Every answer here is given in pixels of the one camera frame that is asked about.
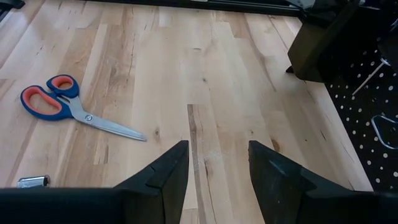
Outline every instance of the blue scissor handle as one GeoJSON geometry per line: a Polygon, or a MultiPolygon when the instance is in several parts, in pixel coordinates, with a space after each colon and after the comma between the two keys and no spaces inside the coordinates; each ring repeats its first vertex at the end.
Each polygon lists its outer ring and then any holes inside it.
{"type": "Polygon", "coordinates": [[[46,85],[57,95],[74,98],[79,95],[79,84],[70,75],[57,75],[49,79],[46,85]],[[60,88],[64,83],[69,83],[71,86],[66,89],[60,88]]]}
{"type": "Polygon", "coordinates": [[[73,118],[69,106],[66,105],[64,102],[58,100],[56,93],[48,93],[41,86],[38,85],[29,86],[24,91],[22,91],[21,102],[24,108],[30,114],[40,119],[44,119],[47,121],[58,121],[65,118],[73,118]],[[38,109],[34,108],[30,103],[30,98],[36,93],[38,93],[48,104],[56,107],[57,112],[51,114],[39,111],[38,109]]]}

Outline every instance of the small metal cylinder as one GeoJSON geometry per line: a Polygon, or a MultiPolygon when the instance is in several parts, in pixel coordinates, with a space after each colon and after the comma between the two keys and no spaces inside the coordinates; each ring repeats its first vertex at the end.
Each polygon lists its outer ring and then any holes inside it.
{"type": "Polygon", "coordinates": [[[43,175],[39,177],[24,177],[18,180],[17,188],[24,189],[30,187],[48,187],[50,176],[43,175]]]}

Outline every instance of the scissors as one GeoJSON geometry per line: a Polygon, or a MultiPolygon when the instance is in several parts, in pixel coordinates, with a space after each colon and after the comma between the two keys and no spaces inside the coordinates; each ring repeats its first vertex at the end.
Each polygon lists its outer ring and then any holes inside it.
{"type": "Polygon", "coordinates": [[[59,121],[66,118],[76,120],[94,126],[98,129],[109,131],[127,138],[146,141],[146,137],[141,133],[124,127],[120,124],[99,118],[84,111],[79,99],[79,85],[70,75],[57,75],[49,79],[46,83],[52,92],[46,92],[41,86],[32,85],[21,93],[21,102],[24,108],[33,116],[47,121],[59,121]],[[68,88],[60,88],[64,83],[71,84],[68,88]],[[48,104],[57,109],[55,113],[45,113],[35,109],[30,103],[33,94],[38,93],[48,104]]]}

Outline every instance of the wooden floor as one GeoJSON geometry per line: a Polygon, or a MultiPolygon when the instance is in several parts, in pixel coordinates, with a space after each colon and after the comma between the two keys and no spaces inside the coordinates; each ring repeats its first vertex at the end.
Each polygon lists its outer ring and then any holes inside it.
{"type": "Polygon", "coordinates": [[[325,87],[284,72],[299,28],[291,17],[27,1],[0,23],[0,186],[49,174],[54,187],[111,187],[188,139],[181,222],[263,223],[248,166],[255,139],[372,190],[325,87]],[[149,140],[32,117],[21,91],[59,73],[78,80],[87,111],[149,140]]]}

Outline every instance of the scissor pivot screw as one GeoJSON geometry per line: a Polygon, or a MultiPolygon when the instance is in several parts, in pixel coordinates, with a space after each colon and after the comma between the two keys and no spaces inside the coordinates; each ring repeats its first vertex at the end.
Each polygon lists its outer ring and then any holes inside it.
{"type": "Polygon", "coordinates": [[[85,120],[86,121],[91,121],[93,119],[93,116],[92,115],[86,115],[85,116],[85,120]]]}

